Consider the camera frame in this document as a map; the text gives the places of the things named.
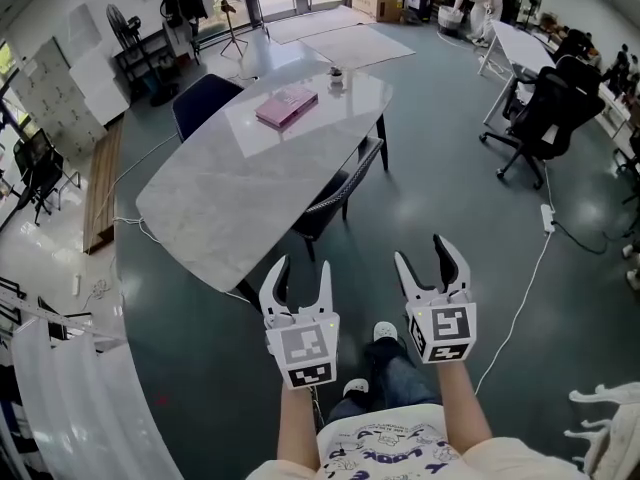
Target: person in white clothing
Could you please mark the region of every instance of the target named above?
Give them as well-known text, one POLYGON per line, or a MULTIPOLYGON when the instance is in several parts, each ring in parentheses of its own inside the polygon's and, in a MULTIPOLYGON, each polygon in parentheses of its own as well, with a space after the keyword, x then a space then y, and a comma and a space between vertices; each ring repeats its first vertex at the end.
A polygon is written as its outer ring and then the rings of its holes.
POLYGON ((463 362, 437 364, 440 399, 392 324, 376 324, 365 357, 372 392, 365 379, 347 383, 317 437, 310 391, 283 385, 277 460, 247 480, 588 480, 518 439, 494 438, 463 362), (374 393, 385 410, 369 412, 374 393))
MULTIPOLYGON (((467 36, 473 44, 488 47, 493 40, 493 22, 502 17, 502 0, 470 0, 474 3, 471 9, 471 34, 467 36)), ((456 0, 453 8, 460 10, 464 0, 456 0)))

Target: wooden bench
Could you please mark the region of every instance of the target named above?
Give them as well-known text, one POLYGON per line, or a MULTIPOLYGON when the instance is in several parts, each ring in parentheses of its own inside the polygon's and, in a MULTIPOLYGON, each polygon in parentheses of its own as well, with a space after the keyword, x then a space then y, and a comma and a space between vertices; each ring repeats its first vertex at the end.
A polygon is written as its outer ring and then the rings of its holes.
POLYGON ((115 121, 107 135, 96 143, 91 160, 91 176, 84 208, 82 250, 92 254, 113 242, 115 189, 109 193, 118 176, 120 139, 123 119, 115 121))

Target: power strip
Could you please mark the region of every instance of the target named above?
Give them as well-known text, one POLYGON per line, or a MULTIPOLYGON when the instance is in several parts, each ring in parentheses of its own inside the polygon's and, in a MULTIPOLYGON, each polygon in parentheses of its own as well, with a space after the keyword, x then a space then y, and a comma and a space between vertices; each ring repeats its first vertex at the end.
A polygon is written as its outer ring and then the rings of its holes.
POLYGON ((553 214, 555 212, 548 204, 541 204, 540 211, 542 212, 542 225, 544 226, 545 233, 552 234, 556 230, 556 227, 553 225, 553 214))

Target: standing fan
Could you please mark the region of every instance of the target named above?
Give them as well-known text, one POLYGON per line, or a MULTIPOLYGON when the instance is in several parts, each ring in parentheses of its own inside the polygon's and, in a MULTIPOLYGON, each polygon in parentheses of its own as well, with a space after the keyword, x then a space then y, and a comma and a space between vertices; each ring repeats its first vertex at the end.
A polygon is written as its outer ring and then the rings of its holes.
POLYGON ((151 106, 158 107, 173 99, 178 94, 178 84, 164 84, 156 69, 151 65, 149 55, 140 40, 140 18, 134 16, 129 21, 125 21, 120 10, 112 4, 107 5, 107 18, 122 49, 126 52, 137 46, 149 66, 149 73, 155 81, 155 88, 151 90, 151 106))

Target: white tile floor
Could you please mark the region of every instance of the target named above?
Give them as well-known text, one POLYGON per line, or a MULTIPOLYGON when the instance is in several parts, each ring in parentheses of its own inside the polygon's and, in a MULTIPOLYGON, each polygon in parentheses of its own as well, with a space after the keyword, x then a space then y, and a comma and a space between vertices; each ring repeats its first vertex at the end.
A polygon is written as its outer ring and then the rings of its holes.
MULTIPOLYGON (((27 301, 34 305, 41 296, 62 315, 90 312, 93 325, 99 329, 124 333, 115 246, 110 244, 91 256, 82 252, 86 178, 82 178, 80 185, 80 189, 70 183, 66 185, 61 193, 61 211, 54 208, 50 216, 40 212, 39 227, 34 224, 34 205, 29 204, 16 213, 0 234, 0 276, 19 283, 27 293, 27 301), (74 296, 76 274, 80 275, 80 293, 74 296), (92 296, 87 302, 93 285, 100 279, 109 289, 100 299, 92 296)), ((9 196, 0 203, 0 222, 8 216, 16 200, 15 196, 9 196)), ((49 201, 57 202, 57 195, 52 195, 49 201)), ((8 321, 0 317, 0 325, 7 328, 7 324, 8 321)))

